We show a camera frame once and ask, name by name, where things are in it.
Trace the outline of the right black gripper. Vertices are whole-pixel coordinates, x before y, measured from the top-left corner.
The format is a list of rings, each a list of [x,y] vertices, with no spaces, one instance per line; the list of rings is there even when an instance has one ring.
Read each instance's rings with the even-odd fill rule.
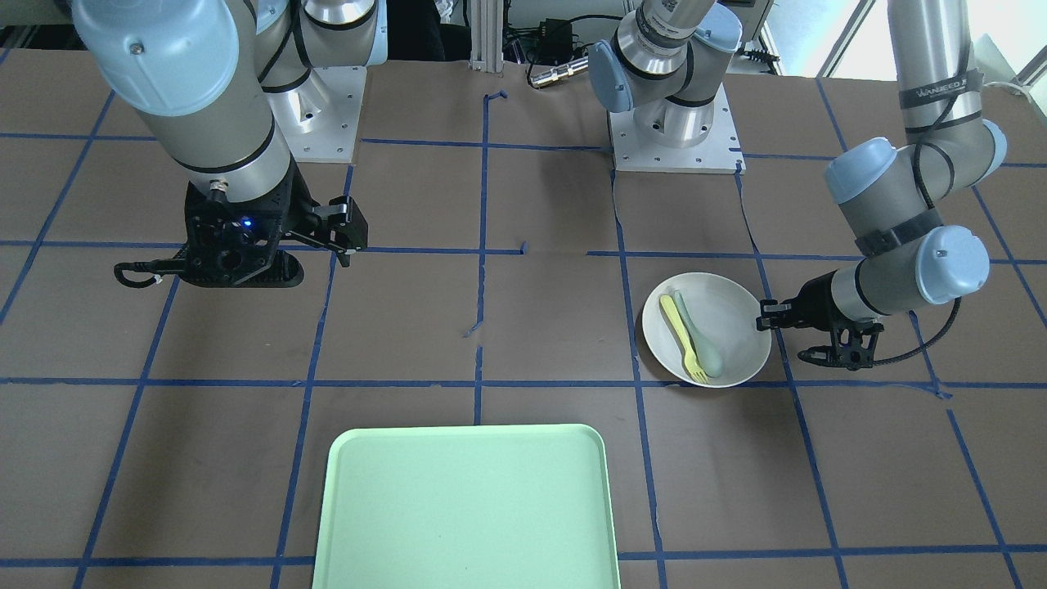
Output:
[[[184,201],[186,243],[180,278],[204,288],[292,288],[304,279],[299,260],[281,240],[333,251],[340,266],[369,246],[369,223],[351,197],[318,204],[299,166],[291,163],[271,191],[233,204],[193,184]]]

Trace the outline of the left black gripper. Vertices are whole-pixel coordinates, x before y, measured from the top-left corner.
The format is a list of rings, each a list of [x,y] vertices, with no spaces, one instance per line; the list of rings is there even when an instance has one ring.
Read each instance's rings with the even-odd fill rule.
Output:
[[[834,284],[843,284],[845,295],[856,295],[856,279],[841,272],[824,273],[821,277],[804,284],[797,297],[760,301],[761,317],[756,318],[759,331],[778,329],[816,329],[831,331],[838,325],[853,326],[856,321],[843,312],[836,302]],[[784,305],[789,305],[784,312]]]

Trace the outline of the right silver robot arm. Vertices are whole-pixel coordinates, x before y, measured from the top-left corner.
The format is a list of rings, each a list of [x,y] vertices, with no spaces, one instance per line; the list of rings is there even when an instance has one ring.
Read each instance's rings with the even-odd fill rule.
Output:
[[[281,242],[367,247],[348,195],[311,197],[293,142],[347,158],[352,120],[321,77],[388,59],[384,1],[72,1],[102,78],[186,173],[186,242],[172,258],[115,265],[142,290],[165,276],[205,288],[290,288],[303,265]]]

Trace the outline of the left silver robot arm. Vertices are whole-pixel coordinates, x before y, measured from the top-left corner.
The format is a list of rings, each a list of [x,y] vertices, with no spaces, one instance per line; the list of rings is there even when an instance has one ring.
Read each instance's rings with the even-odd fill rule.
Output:
[[[982,115],[982,74],[972,63],[964,1],[890,1],[887,25],[906,143],[868,139],[831,160],[828,191],[863,257],[762,303],[759,330],[874,326],[879,318],[942,305],[985,284],[990,258],[970,230],[946,225],[938,201],[982,182],[1006,156]],[[612,113],[654,106],[666,116],[706,113],[721,89],[743,24],[714,1],[644,1],[612,37],[591,45],[588,77]]]

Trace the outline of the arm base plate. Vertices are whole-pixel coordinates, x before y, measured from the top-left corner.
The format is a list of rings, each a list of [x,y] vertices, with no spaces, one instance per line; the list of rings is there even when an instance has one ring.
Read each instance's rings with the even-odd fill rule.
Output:
[[[330,67],[311,70],[294,88],[266,90],[298,163],[352,163],[366,80],[364,66]]]
[[[609,113],[614,168],[633,173],[743,174],[743,149],[725,87],[714,100],[685,107],[669,100]]]

